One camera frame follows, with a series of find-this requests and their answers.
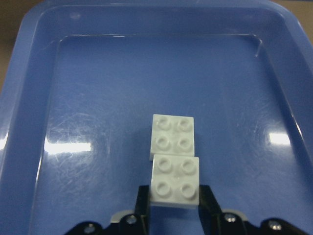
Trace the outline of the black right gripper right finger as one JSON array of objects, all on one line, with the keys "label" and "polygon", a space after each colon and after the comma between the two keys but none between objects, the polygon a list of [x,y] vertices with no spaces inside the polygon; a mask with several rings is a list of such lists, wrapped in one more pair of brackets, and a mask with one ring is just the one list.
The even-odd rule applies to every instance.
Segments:
[{"label": "black right gripper right finger", "polygon": [[199,186],[199,218],[205,235],[219,234],[219,216],[222,209],[208,185]]}]

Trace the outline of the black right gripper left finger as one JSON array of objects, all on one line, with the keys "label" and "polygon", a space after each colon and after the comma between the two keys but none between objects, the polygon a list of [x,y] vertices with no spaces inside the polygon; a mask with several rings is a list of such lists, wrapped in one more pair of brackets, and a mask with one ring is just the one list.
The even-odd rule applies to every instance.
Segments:
[{"label": "black right gripper left finger", "polygon": [[139,215],[141,219],[144,234],[148,235],[149,227],[150,227],[150,187],[149,185],[139,186],[134,212],[135,214]]}]

